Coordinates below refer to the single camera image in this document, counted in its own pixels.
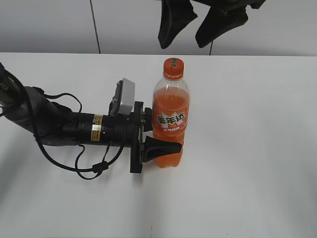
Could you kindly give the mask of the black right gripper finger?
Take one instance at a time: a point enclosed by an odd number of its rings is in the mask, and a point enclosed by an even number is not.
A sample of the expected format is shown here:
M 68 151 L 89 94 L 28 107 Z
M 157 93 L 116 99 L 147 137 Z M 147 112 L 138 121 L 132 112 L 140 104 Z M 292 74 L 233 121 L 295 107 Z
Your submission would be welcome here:
M 158 41 L 168 48 L 175 37 L 198 16 L 189 0 L 162 0 Z
M 199 48 L 204 48 L 219 36 L 244 25 L 247 21 L 246 5 L 230 11 L 220 11 L 212 6 L 197 30 L 196 42 Z

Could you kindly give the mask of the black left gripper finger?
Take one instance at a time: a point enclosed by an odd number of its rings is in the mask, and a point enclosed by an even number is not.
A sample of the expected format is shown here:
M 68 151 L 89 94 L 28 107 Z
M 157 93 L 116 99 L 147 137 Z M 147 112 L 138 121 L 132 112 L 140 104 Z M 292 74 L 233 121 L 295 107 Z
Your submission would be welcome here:
M 180 153 L 182 144 L 177 142 L 162 141 L 146 136 L 143 142 L 143 163 L 147 163 L 155 158 Z
M 153 111 L 151 108 L 144 109 L 144 125 L 143 125 L 143 132 L 148 132 L 153 130 L 152 126 L 152 114 Z

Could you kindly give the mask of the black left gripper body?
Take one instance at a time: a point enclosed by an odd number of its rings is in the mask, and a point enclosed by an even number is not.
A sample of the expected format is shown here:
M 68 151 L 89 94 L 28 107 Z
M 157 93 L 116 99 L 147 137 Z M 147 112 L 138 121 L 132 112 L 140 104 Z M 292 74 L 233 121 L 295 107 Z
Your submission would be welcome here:
M 130 148 L 130 173 L 140 173 L 143 165 L 141 160 L 141 143 L 143 132 L 143 102 L 134 103 L 134 111 L 130 115 L 117 114 L 108 117 L 112 126 L 105 127 L 104 142 L 108 147 L 118 146 L 119 150 L 107 165 L 112 165 L 121 155 L 125 147 Z

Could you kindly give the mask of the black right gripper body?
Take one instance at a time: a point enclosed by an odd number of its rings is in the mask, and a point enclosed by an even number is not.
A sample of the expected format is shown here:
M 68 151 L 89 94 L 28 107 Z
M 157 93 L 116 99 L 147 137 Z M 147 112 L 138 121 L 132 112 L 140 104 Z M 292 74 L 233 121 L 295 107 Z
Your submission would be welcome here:
M 241 7 L 250 6 L 259 9 L 265 0 L 194 0 L 196 2 L 211 6 L 219 12 L 230 12 Z

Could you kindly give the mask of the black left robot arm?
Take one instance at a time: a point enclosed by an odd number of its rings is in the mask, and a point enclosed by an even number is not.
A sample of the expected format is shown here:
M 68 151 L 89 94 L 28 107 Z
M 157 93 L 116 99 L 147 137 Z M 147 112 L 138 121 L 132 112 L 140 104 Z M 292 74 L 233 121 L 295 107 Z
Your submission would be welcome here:
M 4 67 L 0 69 L 1 115 L 31 132 L 45 157 L 46 146 L 130 148 L 130 171 L 140 173 L 144 163 L 180 152 L 180 143 L 143 136 L 153 129 L 152 110 L 134 96 L 134 82 L 124 78 L 117 83 L 107 115 L 74 112 L 58 104 L 55 95 L 24 86 Z

